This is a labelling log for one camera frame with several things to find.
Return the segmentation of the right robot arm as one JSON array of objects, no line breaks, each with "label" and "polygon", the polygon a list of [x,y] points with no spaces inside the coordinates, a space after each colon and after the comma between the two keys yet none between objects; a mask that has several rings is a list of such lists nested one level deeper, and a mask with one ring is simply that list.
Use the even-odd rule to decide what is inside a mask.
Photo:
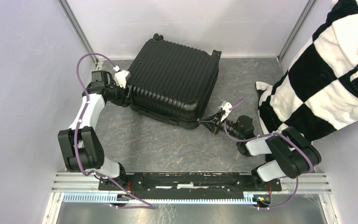
[{"label": "right robot arm", "polygon": [[245,115],[236,121],[223,118],[223,112],[199,120],[212,134],[223,131],[236,142],[241,155],[264,155],[265,162],[251,171],[250,183],[255,190],[263,190],[269,182],[281,177],[295,179],[310,173],[321,161],[318,150],[295,128],[280,133],[255,135],[253,120]]}]

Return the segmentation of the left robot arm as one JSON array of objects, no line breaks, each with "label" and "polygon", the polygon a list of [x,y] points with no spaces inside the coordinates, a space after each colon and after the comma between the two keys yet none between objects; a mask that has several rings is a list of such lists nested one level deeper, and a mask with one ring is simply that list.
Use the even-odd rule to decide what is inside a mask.
[{"label": "left robot arm", "polygon": [[119,162],[105,157],[103,146],[95,132],[95,126],[107,102],[121,107],[131,103],[130,77],[127,70],[118,70],[114,75],[98,70],[91,73],[91,82],[84,87],[82,105],[73,123],[58,133],[58,142],[66,169],[110,178],[116,190],[128,184],[125,169]]}]

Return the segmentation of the black suitcase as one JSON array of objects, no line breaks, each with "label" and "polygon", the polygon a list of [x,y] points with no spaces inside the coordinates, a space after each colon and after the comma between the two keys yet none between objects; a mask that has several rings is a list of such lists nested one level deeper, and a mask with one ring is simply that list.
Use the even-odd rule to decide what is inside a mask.
[{"label": "black suitcase", "polygon": [[205,113],[219,73],[221,51],[211,54],[155,33],[129,67],[130,108],[192,130]]}]

